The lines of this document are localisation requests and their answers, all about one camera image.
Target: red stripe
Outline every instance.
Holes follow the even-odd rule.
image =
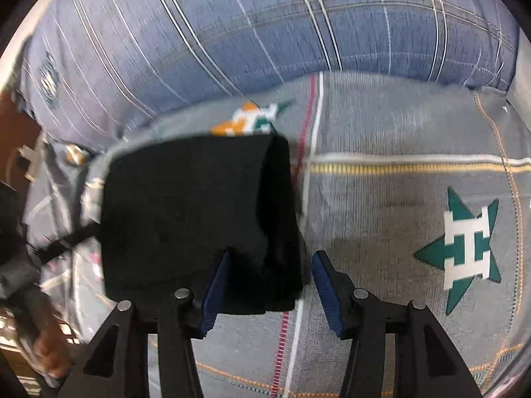
[[[295,187],[298,182],[298,176],[302,167],[302,160],[304,158],[305,146],[306,146],[306,135],[308,128],[310,127],[310,121],[312,120],[313,113],[313,102],[315,100],[315,75],[310,76],[310,97],[308,100],[308,108],[306,109],[306,117],[304,118],[304,123],[301,129],[301,134],[299,136],[299,151],[297,156],[297,167],[293,174],[293,186]],[[286,336],[288,332],[288,321],[289,321],[289,311],[284,311],[282,313],[282,324],[280,328],[280,337],[278,338],[278,349],[277,357],[274,363],[274,376],[273,376],[273,386],[271,388],[271,397],[277,398],[279,383],[280,383],[280,372],[282,370],[282,360],[284,359],[284,346],[286,345]]]

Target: black fabric object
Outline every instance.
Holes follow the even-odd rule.
[[[302,289],[288,141],[201,136],[115,160],[100,230],[107,296],[144,306],[201,294],[230,253],[222,312],[286,311]]]

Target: blue rubber fingertip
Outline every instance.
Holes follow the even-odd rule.
[[[332,282],[328,277],[323,261],[317,253],[312,258],[312,275],[327,317],[328,326],[338,337],[341,337],[344,332],[344,325],[341,320],[341,305],[332,287]]]
[[[225,252],[221,262],[219,263],[217,271],[214,273],[208,291],[206,292],[201,310],[203,312],[203,319],[199,325],[199,329],[206,335],[214,327],[216,317],[221,310],[223,303],[223,295],[225,293],[225,286],[227,284],[229,272],[229,254]]]

